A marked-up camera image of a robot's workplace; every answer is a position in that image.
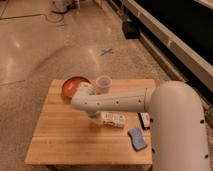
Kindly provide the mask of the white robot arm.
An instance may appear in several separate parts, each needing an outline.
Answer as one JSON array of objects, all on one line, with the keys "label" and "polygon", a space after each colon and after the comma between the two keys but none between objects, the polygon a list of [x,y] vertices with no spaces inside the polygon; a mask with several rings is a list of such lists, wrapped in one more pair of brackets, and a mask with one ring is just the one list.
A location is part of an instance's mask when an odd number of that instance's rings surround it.
[{"label": "white robot arm", "polygon": [[147,112],[151,119],[153,171],[211,171],[205,115],[197,92],[184,82],[95,95],[81,83],[71,105],[90,116],[99,111]]}]

